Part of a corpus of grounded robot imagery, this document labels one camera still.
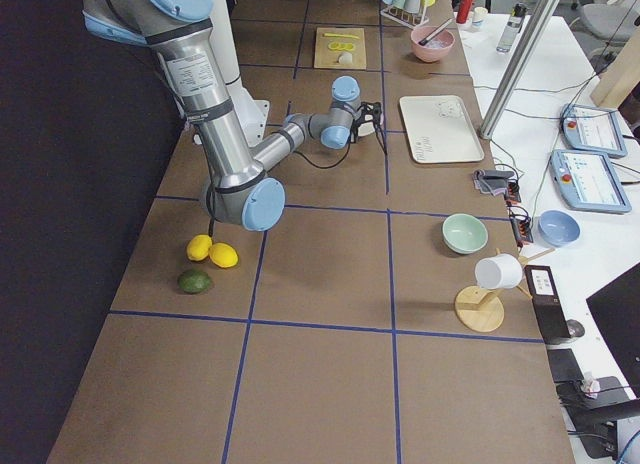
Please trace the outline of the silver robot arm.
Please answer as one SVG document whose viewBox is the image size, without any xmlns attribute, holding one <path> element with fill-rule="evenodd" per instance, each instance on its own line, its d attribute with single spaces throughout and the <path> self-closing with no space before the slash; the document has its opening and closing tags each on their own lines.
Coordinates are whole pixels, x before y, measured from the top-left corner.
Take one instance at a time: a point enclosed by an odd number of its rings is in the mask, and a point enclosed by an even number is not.
<svg viewBox="0 0 640 464">
<path fill-rule="evenodd" d="M 324 114 L 292 114 L 267 137 L 251 137 L 238 115 L 253 107 L 242 86 L 226 0 L 83 0 L 87 30 L 156 53 L 163 80 L 200 137 L 210 180 L 204 197 L 214 220 L 265 231 L 280 219 L 285 189 L 268 172 L 310 139 L 330 149 L 354 142 L 361 126 L 380 130 L 378 103 L 358 82 L 337 78 Z"/>
</svg>

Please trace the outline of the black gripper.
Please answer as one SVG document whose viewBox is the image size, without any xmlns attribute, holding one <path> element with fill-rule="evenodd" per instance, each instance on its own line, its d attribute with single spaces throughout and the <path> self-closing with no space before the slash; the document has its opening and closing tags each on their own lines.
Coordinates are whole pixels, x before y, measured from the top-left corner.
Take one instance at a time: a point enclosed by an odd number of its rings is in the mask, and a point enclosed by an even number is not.
<svg viewBox="0 0 640 464">
<path fill-rule="evenodd" d="M 356 118 L 351 125 L 351 141 L 374 134 L 385 156 L 388 155 L 386 136 L 381 124 L 383 120 L 380 102 L 362 102 L 357 110 Z"/>
</svg>

